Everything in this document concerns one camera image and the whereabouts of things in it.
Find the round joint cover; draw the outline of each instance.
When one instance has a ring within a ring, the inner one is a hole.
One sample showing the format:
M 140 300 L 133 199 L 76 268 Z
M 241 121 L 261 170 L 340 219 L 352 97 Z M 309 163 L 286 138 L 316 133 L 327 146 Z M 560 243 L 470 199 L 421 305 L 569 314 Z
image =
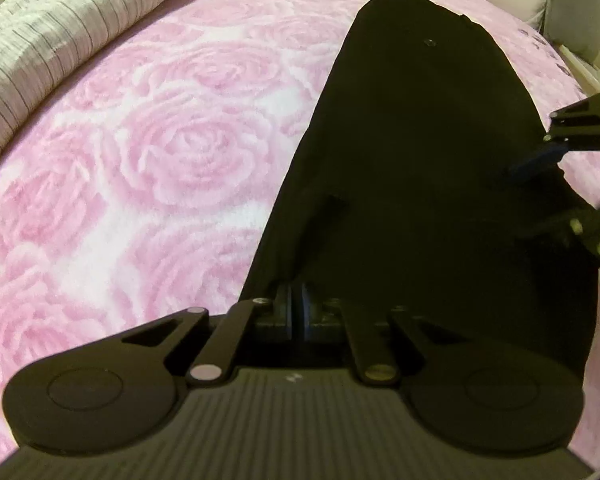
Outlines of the round joint cover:
M 51 453 L 104 452 L 154 430 L 176 401 L 173 378 L 151 348 L 114 349 L 58 354 L 20 370 L 2 396 L 18 444 Z
M 485 454 L 532 454 L 563 445 L 584 405 L 582 385 L 567 368 L 485 342 L 442 349 L 404 387 L 430 430 Z

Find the black garment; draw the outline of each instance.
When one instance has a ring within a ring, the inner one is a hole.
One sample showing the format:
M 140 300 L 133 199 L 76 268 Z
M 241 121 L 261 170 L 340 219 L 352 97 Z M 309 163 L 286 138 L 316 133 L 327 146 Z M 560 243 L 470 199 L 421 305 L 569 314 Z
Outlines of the black garment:
M 429 0 L 371 0 L 331 70 L 241 298 L 301 280 L 378 316 L 409 304 L 582 376 L 597 269 L 558 254 L 533 259 L 513 233 L 586 204 L 557 167 L 524 188 L 502 179 L 544 134 L 481 26 Z

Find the bed sheet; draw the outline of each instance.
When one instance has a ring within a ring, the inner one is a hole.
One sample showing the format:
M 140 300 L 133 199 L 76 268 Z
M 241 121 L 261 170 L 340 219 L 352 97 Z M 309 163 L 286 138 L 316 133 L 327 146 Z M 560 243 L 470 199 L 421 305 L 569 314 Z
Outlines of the bed sheet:
M 43 103 L 0 162 L 0 398 L 34 360 L 193 305 L 228 309 L 367 1 L 166 0 Z M 545 125 L 584 97 L 516 18 L 432 1 L 491 33 Z M 414 91 L 405 81 L 404 98 Z M 600 154 L 563 166 L 600 201 Z M 574 448 L 597 465 L 588 409 Z M 0 461 L 14 449 L 0 408 Z

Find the black pants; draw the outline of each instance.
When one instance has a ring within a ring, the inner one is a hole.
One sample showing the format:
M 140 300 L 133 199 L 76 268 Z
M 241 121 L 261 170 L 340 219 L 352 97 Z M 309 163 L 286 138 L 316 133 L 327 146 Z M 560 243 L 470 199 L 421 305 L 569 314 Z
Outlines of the black pants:
M 502 178 L 544 134 L 481 26 L 429 0 L 371 0 L 338 54 L 241 298 L 301 280 L 378 316 L 409 304 L 582 376 L 597 269 L 533 256 L 514 233 L 587 205 L 558 167 L 524 187 Z

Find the bed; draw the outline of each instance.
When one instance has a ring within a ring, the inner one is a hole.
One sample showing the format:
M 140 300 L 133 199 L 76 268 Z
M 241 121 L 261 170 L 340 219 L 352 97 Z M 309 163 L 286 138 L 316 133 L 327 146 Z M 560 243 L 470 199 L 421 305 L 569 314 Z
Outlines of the bed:
M 164 0 L 27 114 L 0 156 L 0 398 L 44 356 L 228 309 L 367 1 Z M 494 37 L 545 126 L 584 97 L 530 25 L 485 0 L 432 1 Z M 600 153 L 561 166 L 600 203 Z M 600 306 L 585 390 L 571 448 L 600 468 Z M 0 408 L 0 462 L 15 447 Z

